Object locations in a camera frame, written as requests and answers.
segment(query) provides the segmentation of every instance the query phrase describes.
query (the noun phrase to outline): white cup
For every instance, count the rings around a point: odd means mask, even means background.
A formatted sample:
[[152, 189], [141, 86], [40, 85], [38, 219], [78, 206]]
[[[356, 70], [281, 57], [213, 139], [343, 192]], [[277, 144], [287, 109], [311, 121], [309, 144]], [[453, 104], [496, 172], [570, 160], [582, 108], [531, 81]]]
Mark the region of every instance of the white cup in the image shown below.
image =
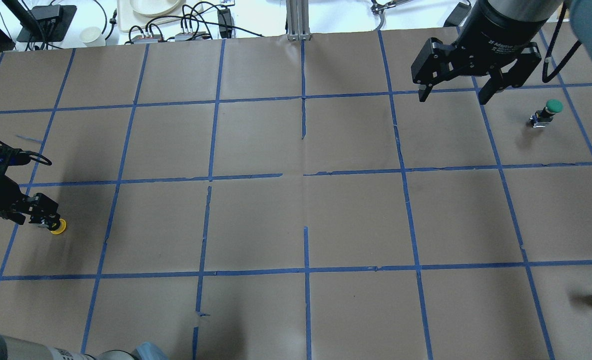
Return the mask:
[[80, 32], [80, 41], [87, 47], [105, 46], [104, 37], [99, 27], [91, 26]]

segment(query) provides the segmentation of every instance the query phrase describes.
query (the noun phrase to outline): bottle with green cap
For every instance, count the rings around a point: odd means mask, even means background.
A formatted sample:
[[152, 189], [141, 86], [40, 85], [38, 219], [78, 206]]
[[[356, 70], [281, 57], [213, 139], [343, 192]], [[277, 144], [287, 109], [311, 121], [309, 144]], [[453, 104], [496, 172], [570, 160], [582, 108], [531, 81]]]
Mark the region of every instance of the bottle with green cap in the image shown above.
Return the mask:
[[529, 124], [534, 128], [545, 128], [554, 120], [554, 115], [563, 111], [563, 103], [560, 100], [552, 98], [547, 101], [544, 109], [536, 111], [531, 116]]

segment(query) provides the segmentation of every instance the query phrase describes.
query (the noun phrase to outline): green cap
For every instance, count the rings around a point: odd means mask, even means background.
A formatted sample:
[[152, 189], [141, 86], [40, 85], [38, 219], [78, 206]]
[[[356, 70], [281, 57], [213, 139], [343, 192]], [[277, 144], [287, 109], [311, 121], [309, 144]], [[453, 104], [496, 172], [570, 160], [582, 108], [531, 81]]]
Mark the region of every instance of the green cap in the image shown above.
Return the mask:
[[552, 98], [551, 100], [547, 101], [547, 110], [552, 114], [558, 114], [563, 111], [563, 103], [560, 100], [556, 100]]

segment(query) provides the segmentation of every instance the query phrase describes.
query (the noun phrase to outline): metal bracket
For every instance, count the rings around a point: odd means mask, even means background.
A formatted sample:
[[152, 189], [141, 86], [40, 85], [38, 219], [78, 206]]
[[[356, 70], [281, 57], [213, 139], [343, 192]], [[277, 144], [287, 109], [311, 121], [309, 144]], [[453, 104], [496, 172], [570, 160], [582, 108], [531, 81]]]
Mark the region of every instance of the metal bracket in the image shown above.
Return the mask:
[[290, 41], [311, 39], [309, 0], [287, 0], [287, 38]]

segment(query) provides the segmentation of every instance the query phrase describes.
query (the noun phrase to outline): grid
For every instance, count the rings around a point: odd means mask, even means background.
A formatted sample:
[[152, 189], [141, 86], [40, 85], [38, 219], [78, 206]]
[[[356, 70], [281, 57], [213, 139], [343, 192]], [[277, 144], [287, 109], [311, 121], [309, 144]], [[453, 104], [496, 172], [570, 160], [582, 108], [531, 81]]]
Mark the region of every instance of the grid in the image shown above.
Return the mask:
[[[546, 39], [544, 34], [540, 33], [542, 37], [542, 41], [546, 43]], [[390, 76], [390, 68], [389, 62], [387, 59], [387, 51], [385, 50], [385, 42], [383, 41], [382, 32], [378, 32], [378, 40], [380, 50], [382, 51], [382, 62], [384, 64], [385, 69], [385, 77], [387, 79], [387, 91], [379, 91], [379, 92], [362, 92], [362, 93], [335, 93], [335, 94], [319, 94], [319, 95], [307, 95], [306, 91], [306, 84], [305, 84], [305, 43], [302, 42], [300, 44], [300, 64], [301, 64], [301, 78], [302, 78], [302, 94], [300, 96], [276, 96], [276, 97], [260, 97], [260, 98], [234, 98], [225, 100], [220, 98], [221, 94], [221, 84], [222, 84], [222, 76], [223, 76], [223, 59], [225, 57], [225, 44], [226, 41], [222, 41], [220, 44], [220, 58], [219, 58], [219, 66], [218, 66], [218, 78], [217, 78], [217, 85], [216, 85], [216, 96], [214, 100], [193, 100], [193, 101], [174, 101], [174, 102], [152, 102], [152, 103], [139, 103], [138, 97], [140, 95], [140, 89], [142, 85], [143, 75], [145, 73], [145, 66], [147, 64], [147, 57], [150, 52], [150, 45], [147, 44], [144, 48], [144, 55], [142, 64], [140, 67], [140, 74], [138, 76], [138, 85], [136, 87], [135, 96], [133, 99], [133, 103], [131, 104], [114, 104], [114, 105], [91, 105], [91, 106], [79, 106], [79, 107], [59, 107], [59, 102], [61, 99], [61, 95], [63, 93], [63, 89], [65, 88], [65, 84], [67, 82], [67, 77], [69, 75], [69, 71], [72, 67], [72, 63], [74, 62], [74, 57], [76, 55], [76, 50], [71, 51], [71, 55], [69, 58], [69, 62], [67, 64], [67, 69], [65, 71], [65, 75], [63, 77], [62, 83], [60, 84], [60, 88], [58, 90], [58, 96], [56, 97], [56, 101], [54, 106], [51, 109], [20, 109], [20, 110], [1, 110], [0, 114], [28, 114], [28, 113], [49, 113], [49, 122], [47, 123], [46, 131], [44, 133], [44, 137], [42, 139], [42, 144], [40, 145], [40, 152], [44, 150], [44, 146], [47, 142], [47, 137], [49, 136], [49, 131], [51, 125], [54, 120], [54, 116], [56, 116], [57, 112], [72, 112], [72, 111], [80, 111], [80, 110], [98, 110], [98, 109], [130, 109], [130, 116], [129, 116], [129, 123], [127, 125], [127, 131], [124, 139], [124, 145], [122, 148], [122, 155], [120, 157], [120, 167], [118, 169], [118, 175], [116, 180], [91, 180], [91, 181], [71, 181], [71, 182], [35, 182], [35, 176], [38, 171], [38, 164], [33, 167], [33, 171], [31, 172], [31, 177], [29, 182], [21, 184], [22, 187], [26, 189], [26, 194], [29, 194], [31, 189], [33, 188], [44, 188], [44, 187], [54, 187], [54, 186], [63, 186], [63, 187], [77, 187], [77, 186], [93, 186], [93, 185], [112, 185], [115, 187], [113, 201], [111, 202], [111, 208], [109, 212], [109, 217], [107, 221], [106, 227], [106, 235], [104, 237], [105, 242], [102, 244], [102, 250], [99, 257], [97, 271], [95, 273], [86, 273], [86, 274], [58, 274], [58, 275], [4, 275], [5, 267], [7, 260], [9, 258], [10, 252], [12, 250], [12, 246], [14, 245], [15, 236], [17, 234], [18, 227], [14, 226], [10, 240], [8, 242], [8, 246], [6, 248], [6, 252], [0, 266], [0, 283], [5, 281], [17, 281], [17, 280], [93, 280], [94, 287], [92, 291], [92, 296], [90, 300], [90, 305], [88, 308], [88, 315], [86, 317], [85, 322], [85, 330], [82, 339], [82, 346], [81, 351], [85, 351], [88, 335], [90, 333], [90, 327], [92, 324], [92, 319], [94, 317], [94, 306], [97, 300], [97, 294], [99, 289], [99, 284], [101, 280], [107, 279], [130, 279], [130, 278], [196, 278], [197, 279], [197, 296], [195, 302], [195, 310], [198, 314], [203, 315], [202, 313], [202, 293], [203, 293], [203, 283], [204, 279], [207, 277], [222, 277], [222, 276], [254, 276], [254, 275], [265, 275], [265, 274], [303, 274], [305, 279], [305, 333], [306, 333], [306, 354], [308, 359], [315, 358], [313, 351], [312, 351], [312, 305], [311, 305], [311, 285], [310, 285], [310, 275], [316, 273], [340, 273], [340, 272], [415, 272], [416, 280], [417, 280], [417, 291], [418, 291], [418, 301], [421, 311], [421, 319], [422, 319], [422, 327], [424, 331], [424, 340], [426, 342], [426, 354], [429, 359], [433, 359], [433, 346], [432, 346], [432, 339], [430, 334], [430, 321], [428, 319], [428, 309], [426, 306], [426, 297], [425, 297], [425, 290], [422, 280], [422, 272], [423, 271], [432, 271], [432, 270], [448, 270], [448, 269], [503, 269], [503, 268], [520, 268], [525, 269], [527, 278], [529, 281], [529, 287], [531, 289], [531, 294], [533, 296], [533, 302], [535, 305], [535, 309], [538, 315], [538, 322], [540, 323], [540, 327], [542, 330], [542, 337], [545, 342], [545, 346], [547, 348], [547, 353], [550, 359], [556, 358], [556, 353], [554, 347], [552, 346], [552, 342], [549, 337], [549, 330], [547, 328], [547, 319], [543, 314], [542, 305], [540, 302], [540, 298], [538, 296], [538, 290], [536, 289], [536, 282], [534, 281], [534, 276], [532, 274], [532, 268], [538, 267], [559, 267], [559, 266], [569, 266], [569, 265], [592, 265], [592, 259], [584, 259], [584, 260], [529, 260], [527, 255], [527, 250], [524, 247], [524, 243], [522, 240], [522, 233], [520, 230], [520, 225], [518, 223], [517, 212], [515, 210], [510, 188], [508, 186], [508, 181], [506, 179], [505, 170], [506, 169], [537, 169], [537, 168], [565, 168], [565, 167], [592, 167], [592, 161], [581, 161], [575, 163], [567, 163], [567, 162], [559, 162], [559, 163], [551, 163], [551, 164], [540, 164], [540, 163], [525, 163], [525, 164], [502, 164], [501, 157], [499, 155], [499, 150], [497, 149], [494, 133], [492, 132], [492, 128], [490, 125], [490, 121], [488, 119], [486, 108], [484, 105], [480, 106], [481, 114], [485, 121], [486, 131], [488, 133], [489, 141], [491, 143], [492, 151], [494, 153], [495, 164], [482, 164], [482, 165], [474, 165], [474, 166], [445, 166], [445, 167], [407, 167], [405, 166], [405, 157], [403, 155], [403, 150], [401, 147], [401, 137], [399, 134], [399, 125], [398, 125], [398, 116], [396, 112], [396, 103], [395, 103], [395, 96], [396, 95], [406, 95], [406, 94], [415, 94], [415, 91], [393, 91], [392, 87], [392, 80]], [[0, 64], [3, 59], [4, 55], [0, 55]], [[570, 104], [571, 111], [574, 115], [575, 120], [577, 121], [577, 125], [579, 126], [582, 136], [586, 141], [586, 146], [589, 148], [591, 157], [592, 157], [592, 143], [590, 141], [590, 137], [583, 126], [581, 117], [579, 116], [574, 102], [572, 101], [572, 97], [569, 94], [568, 89], [574, 87], [592, 87], [592, 82], [587, 83], [577, 83], [577, 84], [565, 84], [563, 81], [562, 76], [558, 75], [558, 80], [560, 84], [552, 84], [552, 85], [527, 85], [524, 86], [523, 89], [561, 89], [564, 94], [567, 102]], [[479, 91], [478, 83], [475, 78], [472, 78], [473, 87], [470, 88], [455, 88], [455, 89], [436, 89], [434, 93], [451, 93], [451, 92], [477, 92]], [[110, 238], [111, 228], [113, 217], [115, 214], [115, 209], [119, 197], [120, 186], [124, 184], [135, 184], [135, 183], [162, 183], [162, 182], [218, 182], [222, 180], [249, 180], [249, 179], [270, 179], [270, 178], [281, 178], [284, 177], [282, 173], [255, 173], [255, 174], [240, 174], [240, 175], [229, 175], [229, 176], [222, 176], [222, 175], [214, 175], [214, 153], [216, 148], [216, 137], [218, 133], [218, 110], [219, 106], [222, 103], [244, 103], [244, 102], [261, 102], [261, 101], [288, 101], [288, 100], [298, 100], [302, 101], [302, 138], [304, 139], [307, 135], [307, 100], [314, 100], [314, 99], [327, 99], [327, 98], [361, 98], [361, 97], [374, 97], [374, 96], [387, 96], [389, 98], [390, 104], [390, 112], [391, 117], [393, 120], [393, 130], [394, 130], [394, 137], [396, 141], [396, 151], [398, 155], [398, 168], [382, 168], [382, 169], [368, 169], [368, 170], [331, 170], [331, 171], [318, 171], [315, 173], [305, 173], [305, 177], [318, 177], [318, 176], [351, 176], [351, 175], [358, 175], [358, 174], [400, 174], [401, 175], [401, 183], [403, 186], [403, 196], [405, 199], [405, 208], [407, 214], [407, 221], [410, 230], [410, 239], [413, 251], [413, 264], [405, 264], [405, 265], [385, 265], [385, 266], [326, 266], [326, 267], [316, 267], [310, 266], [310, 251], [309, 251], [309, 228], [307, 226], [303, 229], [303, 259], [304, 264], [302, 267], [294, 267], [294, 268], [271, 268], [271, 269], [244, 269], [244, 270], [233, 270], [233, 271], [209, 271], [205, 269], [205, 259], [206, 259], [206, 251], [208, 247], [208, 229], [209, 229], [209, 217], [210, 217], [210, 203], [212, 197], [212, 186], [207, 188], [206, 194], [206, 201], [205, 201], [205, 212], [204, 212], [204, 227], [203, 227], [203, 240], [202, 246], [200, 251], [200, 266], [198, 271], [173, 271], [173, 272], [152, 272], [152, 273], [103, 273], [103, 265], [104, 265], [104, 258], [106, 255], [108, 239]], [[168, 107], [173, 105], [198, 105], [198, 104], [210, 104], [214, 105], [214, 114], [213, 114], [213, 126], [212, 126], [212, 133], [211, 133], [211, 146], [209, 151], [209, 170], [207, 176], [199, 176], [199, 177], [190, 177], [190, 178], [177, 178], [177, 177], [170, 177], [170, 178], [122, 178], [125, 161], [127, 157], [127, 149], [129, 146], [129, 141], [131, 137], [131, 130], [132, 125], [134, 123], [134, 116], [136, 114], [136, 110], [138, 108], [144, 107]], [[520, 246], [520, 251], [522, 255], [522, 261], [515, 261], [515, 262], [482, 262], [482, 263], [458, 263], [458, 264], [423, 264], [421, 263], [421, 258], [419, 255], [418, 244], [416, 240], [416, 233], [415, 233], [415, 223], [414, 223], [414, 212], [413, 212], [413, 202], [412, 197], [410, 196], [409, 190], [409, 180], [408, 174], [410, 173], [428, 173], [428, 172], [435, 172], [435, 171], [474, 171], [474, 170], [495, 170], [499, 173], [501, 178], [502, 187], [504, 190], [504, 194], [506, 197], [506, 202], [508, 204], [511, 221], [513, 223], [513, 228], [515, 230], [517, 240]], [[193, 358], [197, 358], [198, 353], [198, 345], [200, 344], [200, 328], [198, 326], [193, 328], [193, 342], [192, 342], [192, 351], [193, 351]]]

